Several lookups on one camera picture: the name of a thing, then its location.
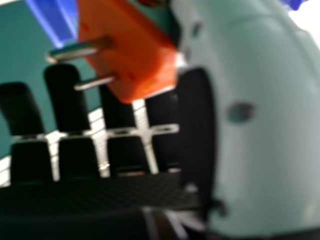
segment metal prong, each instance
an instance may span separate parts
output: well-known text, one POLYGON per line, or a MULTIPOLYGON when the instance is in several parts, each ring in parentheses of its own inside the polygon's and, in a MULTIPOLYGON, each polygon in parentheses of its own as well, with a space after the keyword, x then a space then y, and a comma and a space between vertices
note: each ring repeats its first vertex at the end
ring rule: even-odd
POLYGON ((96 78, 90 79, 88 81, 83 81, 83 82, 76 84, 74 86, 74 90, 84 91, 84 90, 91 89, 91 88, 94 88, 94 87, 97 87, 100 85, 108 84, 114 79, 115 79, 115 76, 111 75, 111 74, 106 75, 106 76, 96 77, 96 78))
POLYGON ((89 56, 109 49, 111 47, 109 37, 101 37, 87 42, 79 42, 74 45, 66 46, 62 49, 55 49, 49 52, 46 60, 49 63, 57 64, 69 60, 89 56))

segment blue object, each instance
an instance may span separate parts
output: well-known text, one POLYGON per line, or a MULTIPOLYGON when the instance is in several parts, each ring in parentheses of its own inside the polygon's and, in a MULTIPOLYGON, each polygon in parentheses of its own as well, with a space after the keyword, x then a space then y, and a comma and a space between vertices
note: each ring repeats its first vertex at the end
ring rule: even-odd
POLYGON ((289 5, 293 10, 297 11, 305 0, 281 0, 289 5))
POLYGON ((77 0, 25 0, 56 48, 77 39, 77 0))

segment teal wall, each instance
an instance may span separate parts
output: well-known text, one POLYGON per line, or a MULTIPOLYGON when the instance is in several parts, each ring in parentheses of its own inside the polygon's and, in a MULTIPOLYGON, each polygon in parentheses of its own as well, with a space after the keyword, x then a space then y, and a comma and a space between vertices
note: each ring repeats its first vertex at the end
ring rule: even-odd
MULTIPOLYGON (((0 6, 0 84, 24 82, 30 87, 47 132, 56 129, 42 76, 48 65, 45 53, 52 48, 53 45, 23 1, 0 6)), ((73 63, 78 67, 82 79, 93 77, 94 72, 83 60, 73 63)), ((90 100, 89 109, 97 108, 100 104, 97 90, 91 89, 86 94, 90 100)), ((10 144, 7 123, 0 114, 0 157, 9 153, 10 144)))

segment white tile floor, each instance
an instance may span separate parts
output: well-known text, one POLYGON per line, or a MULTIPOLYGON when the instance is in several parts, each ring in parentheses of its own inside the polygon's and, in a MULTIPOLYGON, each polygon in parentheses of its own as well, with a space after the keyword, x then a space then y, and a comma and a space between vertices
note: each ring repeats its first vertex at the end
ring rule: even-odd
MULTIPOLYGON (((149 162, 151 173, 156 174, 158 172, 158 167, 156 164, 156 159, 154 156, 151 137, 152 134, 163 134, 163 133, 172 133, 177 132, 179 128, 176 124, 170 124, 169 129, 165 131, 154 131, 149 128, 148 117, 145 107, 144 100, 137 100, 132 104, 134 110, 134 116, 136 121, 137 129, 133 133, 135 135, 141 136, 142 142, 144 144, 145 152, 147 155, 147 159, 149 162)), ((85 135, 91 136, 93 139, 98 163, 99 170, 102 177, 109 176, 109 163, 107 157, 107 146, 106 140, 107 137, 111 137, 113 133, 107 132, 105 128, 103 111, 101 108, 98 108, 88 115, 91 130, 85 132, 85 135)), ((52 174, 53 179, 55 181, 59 180, 59 158, 58 158, 58 142, 61 137, 65 137, 65 133, 61 133, 59 131, 53 131, 48 133, 45 138, 48 141, 49 151, 51 155, 51 166, 52 166, 52 174)), ((11 157, 8 155, 2 159, 0 159, 0 187, 6 187, 10 185, 10 167, 11 157)))

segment orange plastic block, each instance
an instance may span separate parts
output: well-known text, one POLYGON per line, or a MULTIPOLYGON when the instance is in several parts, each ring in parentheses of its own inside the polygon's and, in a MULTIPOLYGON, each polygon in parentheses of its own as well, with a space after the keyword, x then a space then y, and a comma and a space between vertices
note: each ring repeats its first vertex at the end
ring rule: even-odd
POLYGON ((176 50, 158 27, 128 0, 78 0, 79 42, 109 36, 111 49, 86 57, 123 103, 176 85, 176 50))

